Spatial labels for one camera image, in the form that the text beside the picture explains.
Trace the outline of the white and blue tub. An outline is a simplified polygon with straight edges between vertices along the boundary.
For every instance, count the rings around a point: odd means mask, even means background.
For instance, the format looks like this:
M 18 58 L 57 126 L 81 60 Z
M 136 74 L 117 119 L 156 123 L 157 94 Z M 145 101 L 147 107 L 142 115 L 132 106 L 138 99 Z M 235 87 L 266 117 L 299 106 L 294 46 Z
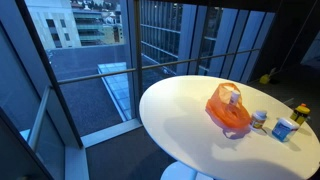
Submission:
M 294 120 L 279 118 L 272 129 L 272 135 L 281 142 L 287 142 L 299 128 L 300 125 Z

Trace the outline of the dark bottle with orange cap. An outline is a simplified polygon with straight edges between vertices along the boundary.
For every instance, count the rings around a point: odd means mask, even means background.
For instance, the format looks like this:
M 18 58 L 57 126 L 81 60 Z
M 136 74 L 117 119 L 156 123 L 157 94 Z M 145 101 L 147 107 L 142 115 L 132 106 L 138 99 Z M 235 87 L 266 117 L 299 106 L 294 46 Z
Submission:
M 307 120 L 309 114 L 310 109 L 307 107 L 306 104 L 301 103 L 293 110 L 290 118 L 297 122 L 299 125 L 302 125 Z

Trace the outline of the window handrail bar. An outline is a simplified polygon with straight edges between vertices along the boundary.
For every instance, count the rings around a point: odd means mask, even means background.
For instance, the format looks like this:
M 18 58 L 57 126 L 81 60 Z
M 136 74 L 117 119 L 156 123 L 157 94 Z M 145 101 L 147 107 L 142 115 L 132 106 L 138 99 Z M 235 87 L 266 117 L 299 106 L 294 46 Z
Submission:
M 207 60 L 207 59 L 212 59 L 212 58 L 219 58 L 219 57 L 223 57 L 223 56 L 243 54 L 243 53 L 254 52 L 254 51 L 259 51 L 259 50 L 260 49 L 250 49 L 250 50 L 244 50 L 244 51 L 237 51 L 237 52 L 233 52 L 233 53 L 205 56 L 205 57 L 200 57 L 200 58 L 179 60 L 179 61 L 175 61 L 175 62 L 168 62 L 168 63 L 157 64 L 157 65 L 143 66 L 141 68 L 141 70 L 148 70 L 148 69 L 153 69 L 153 68 L 158 68 L 158 67 L 163 67 L 163 66 L 202 61 L 202 60 Z M 85 80 L 102 78 L 102 77 L 106 77 L 106 76 L 113 76 L 113 75 L 118 75 L 118 74 L 123 74 L 123 73 L 130 73 L 130 72 L 134 72 L 134 71 L 138 71 L 137 68 L 125 69 L 125 70 L 115 71 L 115 72 L 111 72 L 111 73 L 95 74 L 95 75 L 81 76 L 81 77 L 71 78 L 71 79 L 64 79 L 64 80 L 57 81 L 57 83 L 58 83 L 58 85 L 69 84 L 69 83 L 75 83 L 75 82 L 80 82 L 80 81 L 85 81 Z

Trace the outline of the yellow object on floor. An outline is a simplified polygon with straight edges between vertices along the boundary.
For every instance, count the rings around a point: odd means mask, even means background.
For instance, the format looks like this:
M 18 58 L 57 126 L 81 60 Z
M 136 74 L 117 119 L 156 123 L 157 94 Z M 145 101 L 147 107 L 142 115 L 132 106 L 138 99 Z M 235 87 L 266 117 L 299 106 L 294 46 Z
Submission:
M 263 76 L 260 77 L 259 82 L 261 84 L 268 84 L 270 81 L 270 75 L 269 74 L 265 74 Z

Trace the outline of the white bottle with orange label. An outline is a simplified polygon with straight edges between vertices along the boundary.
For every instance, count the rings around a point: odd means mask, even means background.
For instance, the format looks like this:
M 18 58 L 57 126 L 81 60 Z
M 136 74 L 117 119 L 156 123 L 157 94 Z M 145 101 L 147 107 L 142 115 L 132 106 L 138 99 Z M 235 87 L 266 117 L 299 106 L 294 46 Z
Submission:
M 250 128 L 253 130 L 261 129 L 267 119 L 265 110 L 256 110 L 251 116 Z

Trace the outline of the orange plastic bag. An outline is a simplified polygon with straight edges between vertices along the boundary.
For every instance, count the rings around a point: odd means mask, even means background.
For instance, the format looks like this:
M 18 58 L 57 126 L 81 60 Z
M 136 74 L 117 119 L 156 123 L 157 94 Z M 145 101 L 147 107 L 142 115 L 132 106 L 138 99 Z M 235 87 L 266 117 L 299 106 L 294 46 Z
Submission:
M 251 116 L 242 103 L 242 95 L 236 106 L 229 104 L 233 90 L 241 93 L 234 83 L 220 83 L 207 101 L 206 110 L 229 128 L 244 128 L 250 123 Z

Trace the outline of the small white bottle in bag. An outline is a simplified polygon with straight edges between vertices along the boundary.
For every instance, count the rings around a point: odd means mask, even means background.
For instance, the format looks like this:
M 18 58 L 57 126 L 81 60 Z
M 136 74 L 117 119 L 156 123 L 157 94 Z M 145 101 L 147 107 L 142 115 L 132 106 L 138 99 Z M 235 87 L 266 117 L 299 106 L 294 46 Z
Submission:
M 229 104 L 236 106 L 237 103 L 238 103 L 238 100 L 240 98 L 240 95 L 241 95 L 241 93 L 238 90 L 233 90 L 231 92 L 231 97 L 230 97 Z

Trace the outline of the white round table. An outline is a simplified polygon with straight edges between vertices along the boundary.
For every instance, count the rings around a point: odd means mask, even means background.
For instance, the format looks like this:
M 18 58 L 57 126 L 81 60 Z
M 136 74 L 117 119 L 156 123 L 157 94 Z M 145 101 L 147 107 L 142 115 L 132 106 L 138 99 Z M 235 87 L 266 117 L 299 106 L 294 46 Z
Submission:
M 211 118 L 207 100 L 221 78 L 176 76 L 149 87 L 140 100 L 140 117 L 150 137 L 176 161 L 161 180 L 306 180 L 319 169 L 319 140 L 304 123 L 287 142 L 272 129 L 291 109 L 277 99 L 239 84 L 249 112 L 265 110 L 261 131 L 235 134 Z

